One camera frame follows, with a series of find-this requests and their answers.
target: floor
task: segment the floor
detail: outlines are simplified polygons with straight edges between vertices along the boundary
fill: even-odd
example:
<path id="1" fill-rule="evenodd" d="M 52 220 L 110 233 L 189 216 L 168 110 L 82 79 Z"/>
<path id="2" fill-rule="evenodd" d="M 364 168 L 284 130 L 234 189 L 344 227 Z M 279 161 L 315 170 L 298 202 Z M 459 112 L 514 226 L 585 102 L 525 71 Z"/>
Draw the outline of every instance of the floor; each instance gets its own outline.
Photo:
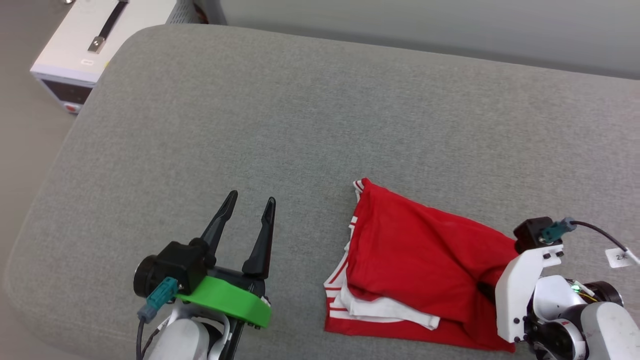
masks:
<path id="1" fill-rule="evenodd" d="M 29 73 L 67 10 L 62 0 L 0 2 L 0 275 L 29 205 L 75 119 Z M 0 359 L 81 360 L 32 337 L 1 291 Z"/>

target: white cable label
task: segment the white cable label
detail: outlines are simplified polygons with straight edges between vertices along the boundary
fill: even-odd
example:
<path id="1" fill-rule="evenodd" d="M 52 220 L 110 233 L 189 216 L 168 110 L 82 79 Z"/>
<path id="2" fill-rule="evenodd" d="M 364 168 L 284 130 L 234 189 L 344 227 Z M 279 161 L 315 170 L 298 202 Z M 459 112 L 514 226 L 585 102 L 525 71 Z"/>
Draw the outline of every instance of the white cable label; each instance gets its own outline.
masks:
<path id="1" fill-rule="evenodd" d="M 634 261 L 619 247 L 605 250 L 605 254 L 612 268 L 623 268 L 634 264 Z"/>

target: green plastic part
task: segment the green plastic part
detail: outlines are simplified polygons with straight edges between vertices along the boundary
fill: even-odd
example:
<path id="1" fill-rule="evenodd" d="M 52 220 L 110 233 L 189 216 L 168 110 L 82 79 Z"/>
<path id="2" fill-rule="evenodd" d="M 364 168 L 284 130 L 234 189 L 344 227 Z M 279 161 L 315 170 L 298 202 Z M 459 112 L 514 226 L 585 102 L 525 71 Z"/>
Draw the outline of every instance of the green plastic part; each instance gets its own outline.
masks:
<path id="1" fill-rule="evenodd" d="M 191 295 L 175 297 L 259 327 L 269 326 L 271 319 L 271 308 L 262 299 L 217 277 L 205 276 Z"/>

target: black cable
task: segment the black cable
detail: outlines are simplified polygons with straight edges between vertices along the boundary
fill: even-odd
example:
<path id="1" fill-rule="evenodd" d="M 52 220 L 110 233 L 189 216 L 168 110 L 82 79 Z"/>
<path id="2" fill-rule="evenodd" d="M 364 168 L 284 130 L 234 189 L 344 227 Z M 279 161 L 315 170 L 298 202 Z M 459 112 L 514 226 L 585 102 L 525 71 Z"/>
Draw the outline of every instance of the black cable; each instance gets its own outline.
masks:
<path id="1" fill-rule="evenodd" d="M 138 337 L 136 338 L 136 360 L 142 360 L 144 356 L 140 348 L 142 347 L 142 330 L 145 328 L 145 319 L 140 319 L 140 324 L 138 324 Z"/>
<path id="2" fill-rule="evenodd" d="M 626 252 L 627 248 L 626 246 L 622 245 L 620 243 L 620 241 L 616 240 L 613 236 L 609 235 L 606 231 L 602 230 L 601 228 L 595 226 L 595 225 L 591 225 L 588 222 L 583 222 L 583 221 L 571 221 L 569 224 L 571 225 L 581 225 L 584 227 L 588 227 L 591 230 L 595 230 L 597 232 L 599 232 L 601 235 L 603 235 L 605 238 L 611 240 L 612 243 L 616 244 L 617 247 L 621 248 L 622 251 Z"/>
<path id="3" fill-rule="evenodd" d="M 154 336 L 158 335 L 158 332 L 160 332 L 160 330 L 156 329 L 151 333 L 151 336 L 149 336 L 149 339 L 147 340 L 145 347 L 142 348 L 142 358 L 145 357 L 148 347 L 151 346 L 151 342 L 154 340 Z"/>

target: gray fabric surface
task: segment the gray fabric surface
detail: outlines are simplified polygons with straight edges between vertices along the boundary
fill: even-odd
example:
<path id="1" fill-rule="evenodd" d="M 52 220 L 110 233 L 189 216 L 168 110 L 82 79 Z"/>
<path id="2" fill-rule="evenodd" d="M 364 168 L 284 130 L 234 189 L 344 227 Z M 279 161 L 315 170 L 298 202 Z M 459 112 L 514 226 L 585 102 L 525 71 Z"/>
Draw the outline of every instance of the gray fabric surface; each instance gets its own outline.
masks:
<path id="1" fill-rule="evenodd" d="M 161 26 L 127 41 L 78 116 L 13 250 L 5 290 L 43 340 L 131 359 L 131 279 L 146 255 L 199 235 L 231 189 L 218 249 L 240 268 L 278 201 L 270 328 L 237 359 L 532 359 L 323 332 L 323 281 L 348 240 L 350 182 L 506 234 L 571 215 L 640 251 L 640 83 L 440 54 L 217 26 Z M 640 320 L 636 268 L 612 270 L 588 230 L 564 265 L 605 280 Z"/>

